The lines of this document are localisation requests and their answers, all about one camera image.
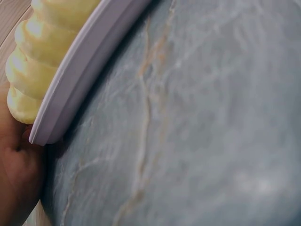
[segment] yellow ribbed object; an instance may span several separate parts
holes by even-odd
[[[32,124],[76,35],[101,0],[32,0],[33,15],[16,28],[16,48],[5,67],[8,108]]]

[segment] marble surface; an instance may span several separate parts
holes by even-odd
[[[154,2],[50,147],[46,212],[54,226],[299,226],[300,87],[301,0]]]

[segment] white plastic rim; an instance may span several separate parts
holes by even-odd
[[[151,0],[102,0],[59,66],[33,124],[29,142],[59,141],[117,45]]]

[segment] wooden surface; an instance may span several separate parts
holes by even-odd
[[[0,82],[6,79],[6,59],[16,46],[16,25],[32,13],[30,3],[31,0],[0,0]]]

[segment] skin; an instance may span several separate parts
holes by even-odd
[[[11,116],[8,89],[8,82],[0,85],[0,225],[20,226],[40,198],[45,151],[28,142],[31,127]]]

